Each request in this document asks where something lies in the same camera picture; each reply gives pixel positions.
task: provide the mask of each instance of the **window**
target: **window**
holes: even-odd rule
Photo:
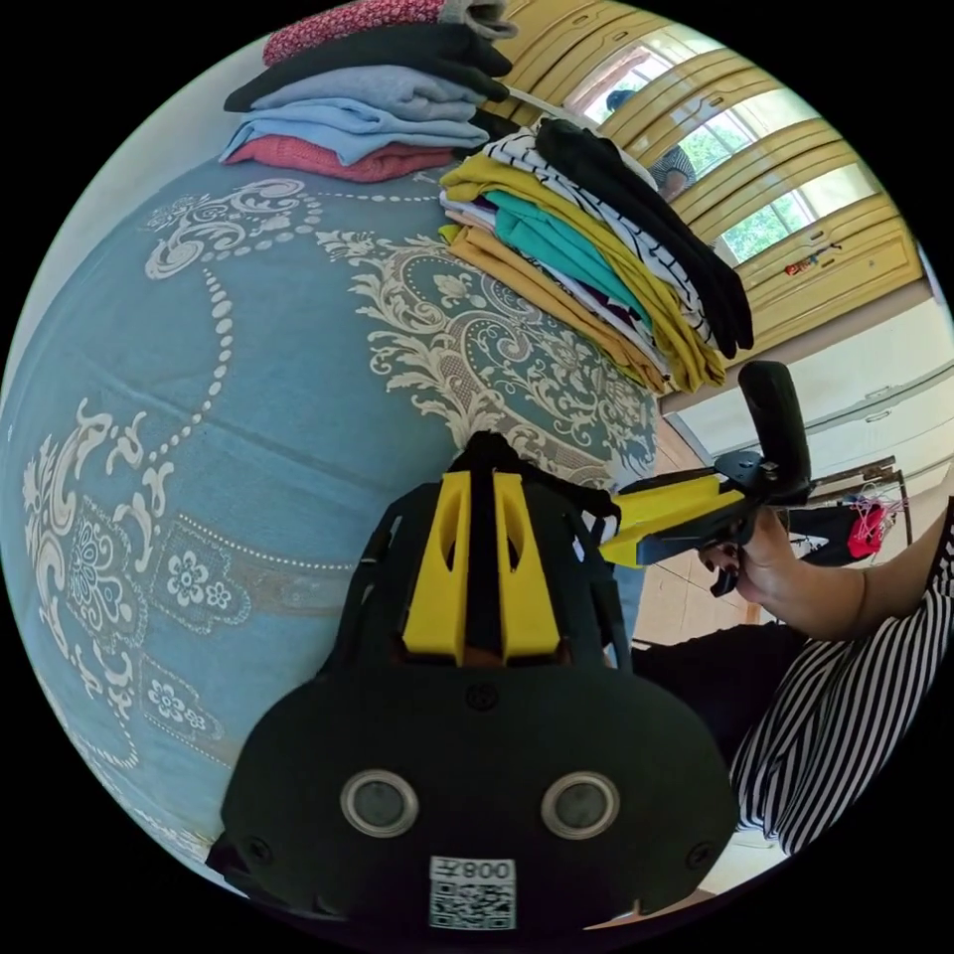
[[[714,116],[679,144],[697,179],[765,136],[818,113],[791,89],[772,89]]]
[[[875,188],[864,170],[853,163],[786,193],[732,226],[722,238],[742,263],[820,219],[874,194]]]
[[[618,89],[638,92],[674,66],[721,49],[723,46],[718,41],[682,24],[671,24],[647,34],[635,46],[616,54],[595,75],[587,77],[581,89],[566,99],[564,106],[597,123],[605,122],[610,115],[606,97],[611,92]]]

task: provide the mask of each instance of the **striped shirt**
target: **striped shirt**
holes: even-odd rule
[[[657,159],[649,167],[649,174],[656,180],[660,189],[666,187],[666,180],[671,172],[681,172],[686,177],[684,189],[695,186],[697,182],[696,168],[686,155],[682,146],[674,146],[662,159]]]
[[[916,611],[867,639],[806,644],[732,764],[740,828],[794,854],[837,822],[894,752],[954,630],[954,498]]]
[[[483,148],[484,155],[502,165],[530,173],[555,195],[609,226],[651,275],[673,289],[680,303],[680,313],[699,338],[705,344],[716,347],[716,337],[706,320],[702,299],[682,263],[660,241],[551,166],[537,151],[538,126],[537,123],[534,128],[522,129],[519,133],[488,143]]]

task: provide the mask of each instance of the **black controller handle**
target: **black controller handle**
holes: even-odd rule
[[[738,373],[738,386],[752,415],[762,458],[773,477],[772,498],[809,491],[812,461],[795,383],[777,361],[750,361]]]

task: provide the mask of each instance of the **printed label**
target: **printed label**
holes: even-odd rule
[[[517,927],[517,866],[512,861],[431,858],[431,927],[507,931]]]

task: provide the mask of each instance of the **yellow wooden wall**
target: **yellow wooden wall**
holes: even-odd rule
[[[508,17],[520,35],[498,44],[514,64],[504,80],[554,105],[571,105],[587,87],[604,87],[627,48],[671,25],[609,0],[513,0]],[[652,80],[610,116],[600,131],[650,164],[715,116],[781,88],[731,50],[702,53]],[[516,100],[495,112],[532,122],[537,111]],[[797,122],[736,153],[673,203],[706,242],[768,203],[819,176],[859,162],[823,119]],[[787,265],[822,251],[817,263],[790,275]],[[921,277],[914,241],[883,192],[813,223],[737,268],[752,305],[755,349],[744,360],[810,331]]]

